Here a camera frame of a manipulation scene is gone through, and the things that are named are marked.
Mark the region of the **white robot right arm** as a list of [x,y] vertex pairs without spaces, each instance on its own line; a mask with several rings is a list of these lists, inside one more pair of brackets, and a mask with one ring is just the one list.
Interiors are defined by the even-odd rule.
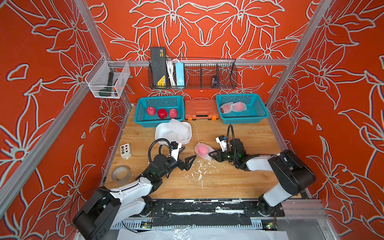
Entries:
[[240,139],[228,140],[216,138],[221,149],[209,152],[217,162],[229,162],[238,170],[247,172],[270,171],[278,183],[258,198],[257,211],[262,216],[269,216],[280,203],[296,196],[312,185],[315,173],[291,150],[284,150],[277,155],[249,155]]

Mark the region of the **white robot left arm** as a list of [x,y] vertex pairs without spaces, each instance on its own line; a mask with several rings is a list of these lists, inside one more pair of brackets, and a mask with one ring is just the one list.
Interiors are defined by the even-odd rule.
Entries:
[[86,240],[101,240],[111,226],[126,218],[148,216],[153,205],[150,194],[161,186],[163,177],[168,178],[176,168],[188,171],[196,157],[182,161],[163,154],[155,156],[135,182],[113,190],[98,188],[73,217],[72,224]]

